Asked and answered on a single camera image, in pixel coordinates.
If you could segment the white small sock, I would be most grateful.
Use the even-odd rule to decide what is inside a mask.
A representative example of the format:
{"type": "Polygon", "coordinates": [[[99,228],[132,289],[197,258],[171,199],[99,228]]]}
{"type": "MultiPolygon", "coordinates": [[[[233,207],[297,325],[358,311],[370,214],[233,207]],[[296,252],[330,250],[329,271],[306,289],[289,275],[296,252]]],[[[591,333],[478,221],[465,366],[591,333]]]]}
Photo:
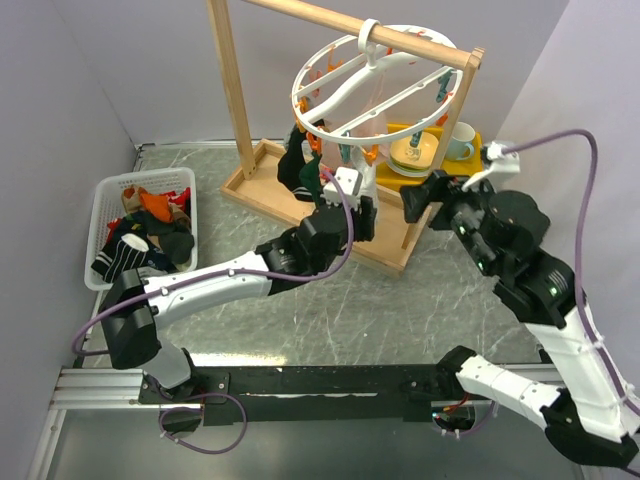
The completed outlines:
{"type": "Polygon", "coordinates": [[[359,147],[351,148],[351,165],[362,176],[360,185],[360,195],[369,197],[375,206],[379,199],[376,186],[376,169],[369,165],[359,147]]]}

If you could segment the black white striped sock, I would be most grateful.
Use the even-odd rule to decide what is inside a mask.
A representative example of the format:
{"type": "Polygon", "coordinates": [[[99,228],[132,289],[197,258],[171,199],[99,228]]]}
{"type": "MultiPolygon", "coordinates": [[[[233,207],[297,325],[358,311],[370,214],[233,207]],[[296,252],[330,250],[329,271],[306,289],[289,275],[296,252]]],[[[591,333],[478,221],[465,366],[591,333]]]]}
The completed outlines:
{"type": "Polygon", "coordinates": [[[277,180],[297,200],[312,203],[311,192],[300,180],[300,172],[306,165],[302,149],[302,144],[305,140],[306,134],[294,125],[284,144],[285,152],[278,162],[277,180]]]}

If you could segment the black brown sock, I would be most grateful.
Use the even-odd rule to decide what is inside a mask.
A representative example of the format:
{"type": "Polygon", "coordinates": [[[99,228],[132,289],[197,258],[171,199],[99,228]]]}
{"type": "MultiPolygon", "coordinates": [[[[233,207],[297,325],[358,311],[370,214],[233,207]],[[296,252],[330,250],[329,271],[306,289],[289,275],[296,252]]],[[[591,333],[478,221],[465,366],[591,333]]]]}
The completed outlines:
{"type": "Polygon", "coordinates": [[[195,239],[191,231],[180,222],[165,223],[148,212],[142,215],[148,240],[157,246],[175,265],[191,259],[195,239]]]}

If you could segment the orange sock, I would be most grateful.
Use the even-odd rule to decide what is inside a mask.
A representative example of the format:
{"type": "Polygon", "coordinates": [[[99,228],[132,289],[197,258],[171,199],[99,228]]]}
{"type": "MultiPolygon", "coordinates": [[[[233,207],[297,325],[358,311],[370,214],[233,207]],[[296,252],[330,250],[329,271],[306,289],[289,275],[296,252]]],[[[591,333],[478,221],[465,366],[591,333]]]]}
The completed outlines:
{"type": "Polygon", "coordinates": [[[173,222],[173,210],[170,204],[170,196],[167,193],[151,194],[147,190],[140,188],[138,195],[143,210],[163,223],[173,222]]]}

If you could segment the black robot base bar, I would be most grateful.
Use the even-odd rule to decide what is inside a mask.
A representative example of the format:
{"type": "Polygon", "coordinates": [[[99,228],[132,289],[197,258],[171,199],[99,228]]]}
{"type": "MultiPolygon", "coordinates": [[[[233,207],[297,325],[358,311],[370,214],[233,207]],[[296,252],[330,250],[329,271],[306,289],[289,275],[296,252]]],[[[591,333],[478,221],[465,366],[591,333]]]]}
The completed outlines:
{"type": "Polygon", "coordinates": [[[205,426],[250,422],[394,418],[429,422],[432,408],[464,392],[454,375],[431,364],[356,366],[201,367],[201,388],[214,392],[204,407],[205,426]]]}

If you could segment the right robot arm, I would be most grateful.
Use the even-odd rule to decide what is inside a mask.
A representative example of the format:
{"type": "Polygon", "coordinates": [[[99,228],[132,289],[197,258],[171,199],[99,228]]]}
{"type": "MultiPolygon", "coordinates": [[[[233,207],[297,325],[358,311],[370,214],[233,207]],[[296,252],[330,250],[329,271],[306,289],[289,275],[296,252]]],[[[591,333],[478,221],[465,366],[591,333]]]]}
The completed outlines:
{"type": "Polygon", "coordinates": [[[497,192],[487,180],[466,189],[465,181],[436,170],[401,187],[405,221],[439,204],[431,228],[452,231],[479,272],[496,278],[494,294],[538,339],[563,385],[528,380],[457,346],[438,363],[439,391],[452,399],[479,395],[520,414],[574,463],[628,469],[639,454],[633,394],[613,378],[576,274],[540,246],[549,218],[525,193],[497,192]]]}

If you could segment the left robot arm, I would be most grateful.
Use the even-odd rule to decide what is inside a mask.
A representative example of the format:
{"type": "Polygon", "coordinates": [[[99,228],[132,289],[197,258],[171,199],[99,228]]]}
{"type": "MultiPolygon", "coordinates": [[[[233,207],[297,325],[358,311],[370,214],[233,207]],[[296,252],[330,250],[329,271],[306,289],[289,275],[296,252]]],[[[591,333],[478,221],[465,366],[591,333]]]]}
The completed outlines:
{"type": "Polygon", "coordinates": [[[174,401],[190,400],[199,380],[193,361],[161,331],[214,306],[327,278],[353,243],[373,239],[376,214],[368,196],[349,209],[326,203],[298,226],[223,264],[148,278],[135,269],[122,272],[99,310],[112,367],[140,368],[174,401]]]}

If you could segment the white round clip hanger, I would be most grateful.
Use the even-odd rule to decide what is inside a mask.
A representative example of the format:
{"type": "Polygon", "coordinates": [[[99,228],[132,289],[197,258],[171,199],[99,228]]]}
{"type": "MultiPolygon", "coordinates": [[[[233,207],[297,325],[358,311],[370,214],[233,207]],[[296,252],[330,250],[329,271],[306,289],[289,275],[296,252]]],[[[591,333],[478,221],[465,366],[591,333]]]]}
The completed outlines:
{"type": "Polygon", "coordinates": [[[464,83],[464,69],[427,60],[372,39],[379,23],[367,20],[356,34],[342,36],[315,52],[293,80],[290,101],[296,126],[314,139],[369,147],[410,136],[447,114],[464,83]],[[437,96],[437,79],[448,69],[449,95],[426,102],[426,111],[392,133],[376,125],[426,93],[437,96]]]}

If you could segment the yellow bowl on plates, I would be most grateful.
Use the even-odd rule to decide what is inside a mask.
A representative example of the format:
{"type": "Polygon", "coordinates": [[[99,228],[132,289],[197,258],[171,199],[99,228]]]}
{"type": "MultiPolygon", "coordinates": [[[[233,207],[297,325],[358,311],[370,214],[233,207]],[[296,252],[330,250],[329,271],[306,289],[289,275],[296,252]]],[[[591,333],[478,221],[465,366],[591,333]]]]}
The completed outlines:
{"type": "Polygon", "coordinates": [[[439,146],[438,138],[426,131],[396,140],[391,144],[390,160],[403,171],[427,171],[439,146]]]}

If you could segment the pale green mug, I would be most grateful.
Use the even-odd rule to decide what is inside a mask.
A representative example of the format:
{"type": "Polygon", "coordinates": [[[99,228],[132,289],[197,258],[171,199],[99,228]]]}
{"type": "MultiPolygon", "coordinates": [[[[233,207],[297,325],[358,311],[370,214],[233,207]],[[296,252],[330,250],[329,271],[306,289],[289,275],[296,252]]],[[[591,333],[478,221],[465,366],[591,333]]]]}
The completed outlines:
{"type": "Polygon", "coordinates": [[[457,122],[452,130],[451,138],[445,152],[444,158],[450,161],[465,161],[470,159],[475,153],[473,140],[476,131],[464,122],[457,122]]]}

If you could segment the dark green dotted sock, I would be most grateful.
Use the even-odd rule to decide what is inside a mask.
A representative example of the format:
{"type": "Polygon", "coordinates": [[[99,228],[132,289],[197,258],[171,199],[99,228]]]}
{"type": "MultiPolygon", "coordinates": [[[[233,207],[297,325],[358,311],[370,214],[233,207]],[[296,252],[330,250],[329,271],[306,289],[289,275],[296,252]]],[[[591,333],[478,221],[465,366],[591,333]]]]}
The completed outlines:
{"type": "Polygon", "coordinates": [[[322,198],[322,185],[320,181],[321,155],[312,153],[312,160],[307,162],[299,172],[300,189],[296,198],[304,202],[313,202],[316,207],[324,204],[322,198]]]}

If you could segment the red sock in basket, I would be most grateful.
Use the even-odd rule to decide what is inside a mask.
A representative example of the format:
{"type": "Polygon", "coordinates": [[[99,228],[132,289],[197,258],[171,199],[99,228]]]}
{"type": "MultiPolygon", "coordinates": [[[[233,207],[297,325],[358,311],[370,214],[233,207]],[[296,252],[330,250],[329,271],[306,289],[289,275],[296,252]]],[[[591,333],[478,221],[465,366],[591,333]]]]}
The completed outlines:
{"type": "MultiPolygon", "coordinates": [[[[165,192],[170,196],[170,204],[173,210],[173,221],[178,221],[186,226],[191,226],[191,189],[187,187],[183,192],[177,193],[176,191],[165,192]]],[[[127,214],[119,218],[115,218],[108,223],[108,237],[110,240],[116,231],[116,228],[124,221],[126,217],[133,216],[127,214]]]]}

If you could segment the white plastic laundry basket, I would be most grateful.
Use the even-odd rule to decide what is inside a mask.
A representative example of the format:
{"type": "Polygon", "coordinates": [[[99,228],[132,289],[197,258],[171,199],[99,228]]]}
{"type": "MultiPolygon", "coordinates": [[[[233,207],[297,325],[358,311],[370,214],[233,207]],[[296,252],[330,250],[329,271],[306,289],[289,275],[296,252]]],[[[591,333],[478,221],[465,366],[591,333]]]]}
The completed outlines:
{"type": "Polygon", "coordinates": [[[161,168],[107,177],[96,186],[87,238],[84,283],[91,291],[99,292],[111,287],[110,283],[104,282],[91,269],[91,264],[107,243],[108,223],[126,214],[121,201],[121,193],[132,185],[142,186],[151,194],[162,194],[169,191],[180,194],[189,188],[191,192],[192,234],[194,240],[198,240],[196,179],[190,168],[161,168]]]}

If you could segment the argyle tan sock in basket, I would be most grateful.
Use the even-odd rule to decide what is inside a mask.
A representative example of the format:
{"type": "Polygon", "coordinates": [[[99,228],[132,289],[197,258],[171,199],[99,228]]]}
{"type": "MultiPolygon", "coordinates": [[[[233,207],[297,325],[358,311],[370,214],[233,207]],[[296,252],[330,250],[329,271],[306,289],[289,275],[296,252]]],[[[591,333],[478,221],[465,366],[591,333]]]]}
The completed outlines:
{"type": "Polygon", "coordinates": [[[138,212],[142,209],[140,200],[140,188],[132,185],[122,191],[121,202],[127,214],[138,212]]]}

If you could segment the navy striped sock in basket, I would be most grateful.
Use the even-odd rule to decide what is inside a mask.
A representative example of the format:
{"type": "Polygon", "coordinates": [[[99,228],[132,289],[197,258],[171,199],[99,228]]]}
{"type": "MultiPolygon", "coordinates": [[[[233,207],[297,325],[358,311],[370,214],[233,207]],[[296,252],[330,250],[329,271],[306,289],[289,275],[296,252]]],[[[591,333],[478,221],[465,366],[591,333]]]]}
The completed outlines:
{"type": "Polygon", "coordinates": [[[148,254],[145,240],[126,233],[105,245],[92,262],[91,269],[105,283],[113,283],[122,272],[145,266],[148,254]]]}

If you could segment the wooden hanger rack frame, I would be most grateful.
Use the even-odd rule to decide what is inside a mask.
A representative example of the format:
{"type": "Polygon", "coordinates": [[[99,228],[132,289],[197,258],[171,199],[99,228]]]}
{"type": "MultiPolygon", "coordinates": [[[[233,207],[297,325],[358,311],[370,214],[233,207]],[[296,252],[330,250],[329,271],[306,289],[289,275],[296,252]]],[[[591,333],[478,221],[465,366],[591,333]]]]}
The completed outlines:
{"type": "MultiPolygon", "coordinates": [[[[391,48],[396,55],[406,53],[410,60],[430,60],[440,64],[443,70],[453,69],[458,76],[453,93],[443,106],[433,113],[432,117],[385,137],[370,137],[361,141],[364,145],[391,143],[398,138],[409,136],[416,130],[422,131],[431,125],[433,120],[445,116],[447,120],[442,126],[442,134],[430,167],[436,169],[442,165],[454,126],[459,119],[473,79],[481,67],[484,49],[477,47],[471,52],[466,52],[436,42],[436,36],[433,33],[424,37],[410,35],[302,1],[262,1],[259,5],[271,11],[342,32],[349,40],[356,39],[359,33],[364,32],[367,41],[378,47],[391,48]]],[[[228,4],[225,1],[209,1],[206,6],[216,42],[219,69],[240,158],[239,167],[221,186],[220,191],[225,197],[254,213],[285,225],[296,225],[311,210],[294,199],[287,199],[283,188],[276,184],[275,157],[283,153],[283,147],[267,139],[262,139],[258,143],[252,141],[228,4]]],[[[403,225],[399,193],[384,186],[379,186],[377,192],[382,201],[382,227],[377,230],[372,242],[357,244],[351,257],[389,277],[399,278],[405,271],[429,216],[423,214],[417,223],[403,225]]]]}

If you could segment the aluminium rail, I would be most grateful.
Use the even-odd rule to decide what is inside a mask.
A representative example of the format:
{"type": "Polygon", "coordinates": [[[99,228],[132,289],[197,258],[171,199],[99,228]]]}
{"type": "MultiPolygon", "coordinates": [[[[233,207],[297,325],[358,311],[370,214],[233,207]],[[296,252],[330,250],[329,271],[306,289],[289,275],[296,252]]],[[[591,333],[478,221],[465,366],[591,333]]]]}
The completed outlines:
{"type": "Polygon", "coordinates": [[[113,410],[139,405],[140,369],[62,369],[53,390],[52,410],[113,410]]]}

